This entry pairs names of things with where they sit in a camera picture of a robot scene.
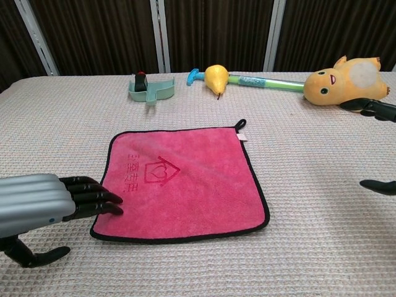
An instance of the black object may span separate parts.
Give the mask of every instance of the black object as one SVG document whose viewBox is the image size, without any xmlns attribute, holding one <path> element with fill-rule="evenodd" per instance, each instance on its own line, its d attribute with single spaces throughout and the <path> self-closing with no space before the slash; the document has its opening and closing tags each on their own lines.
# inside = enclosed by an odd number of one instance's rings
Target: black object
<svg viewBox="0 0 396 297">
<path fill-rule="evenodd" d="M 359 111 L 363 116 L 374 116 L 379 121 L 396 123 L 396 105 L 368 98 L 357 98 L 341 103 L 340 107 L 344 110 Z M 360 185 L 376 193 L 396 196 L 396 181 L 384 183 L 373 179 L 365 179 L 360 182 Z"/>
<path fill-rule="evenodd" d="M 64 222 L 92 217 L 101 213 L 123 214 L 123 210 L 115 205 L 122 203 L 122 198 L 110 193 L 94 179 L 87 176 L 74 176 L 60 178 L 59 180 L 64 183 L 66 189 L 71 193 L 75 203 L 75 212 L 64 217 Z M 14 235 L 0 238 L 0 251 L 3 251 L 21 267 L 34 268 L 55 262 L 67 255 L 70 252 L 70 248 L 62 246 L 46 253 L 34 254 L 21 242 L 18 235 Z"/>
<path fill-rule="evenodd" d="M 343 110 L 360 111 L 362 116 L 374 116 L 379 121 L 396 123 L 396 106 L 378 100 L 357 98 L 340 104 Z"/>
<path fill-rule="evenodd" d="M 144 72 L 135 75 L 135 92 L 147 91 L 147 78 Z"/>
<path fill-rule="evenodd" d="M 21 242 L 18 236 L 15 235 L 0 239 L 0 251 L 3 251 L 23 268 L 34 268 L 55 262 L 67 255 L 70 252 L 70 248 L 62 246 L 49 252 L 34 254 L 23 242 Z"/>
<path fill-rule="evenodd" d="M 360 182 L 362 187 L 372 190 L 374 192 L 388 195 L 396 196 L 396 181 L 390 181 L 388 183 L 383 183 L 382 181 L 374 181 L 372 179 L 365 179 Z"/>
</svg>

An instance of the towel label tag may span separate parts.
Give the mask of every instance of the towel label tag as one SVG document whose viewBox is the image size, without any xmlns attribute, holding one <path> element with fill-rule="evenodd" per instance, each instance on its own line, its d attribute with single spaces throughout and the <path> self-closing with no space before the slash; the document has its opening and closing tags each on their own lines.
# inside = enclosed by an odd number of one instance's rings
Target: towel label tag
<svg viewBox="0 0 396 297">
<path fill-rule="evenodd" d="M 238 136 L 238 139 L 240 141 L 248 141 L 248 139 L 246 138 L 245 134 L 238 133 L 237 136 Z"/>
</svg>

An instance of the house logo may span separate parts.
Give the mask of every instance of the house logo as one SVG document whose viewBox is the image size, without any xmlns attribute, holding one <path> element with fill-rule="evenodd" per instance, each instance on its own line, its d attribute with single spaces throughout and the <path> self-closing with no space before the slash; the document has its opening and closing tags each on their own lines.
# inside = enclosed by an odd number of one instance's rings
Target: house logo
<svg viewBox="0 0 396 297">
<path fill-rule="evenodd" d="M 145 165 L 144 182 L 146 184 L 160 184 L 163 186 L 180 172 L 180 169 L 171 162 L 162 157 L 158 157 L 158 159 L 158 162 Z"/>
</svg>

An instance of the plush toy ear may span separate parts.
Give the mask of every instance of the plush toy ear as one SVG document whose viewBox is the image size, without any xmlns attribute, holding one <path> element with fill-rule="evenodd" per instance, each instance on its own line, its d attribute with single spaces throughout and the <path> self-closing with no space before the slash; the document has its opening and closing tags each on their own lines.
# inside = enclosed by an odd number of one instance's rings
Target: plush toy ear
<svg viewBox="0 0 396 297">
<path fill-rule="evenodd" d="M 340 59 L 338 59 L 338 61 L 334 64 L 333 68 L 337 68 L 340 67 L 342 64 L 344 64 L 347 61 L 347 57 L 346 56 L 342 56 Z"/>
</svg>

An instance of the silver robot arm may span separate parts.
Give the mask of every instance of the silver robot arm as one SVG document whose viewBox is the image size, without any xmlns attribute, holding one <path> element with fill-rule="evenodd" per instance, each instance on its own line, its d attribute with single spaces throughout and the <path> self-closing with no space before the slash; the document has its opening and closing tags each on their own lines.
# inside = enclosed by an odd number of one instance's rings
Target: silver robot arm
<svg viewBox="0 0 396 297">
<path fill-rule="evenodd" d="M 100 213 L 122 215 L 123 200 L 92 178 L 33 174 L 0 179 L 0 251 L 22 267 L 50 264 L 69 253 L 63 246 L 34 254 L 18 238 L 30 230 Z"/>
</svg>

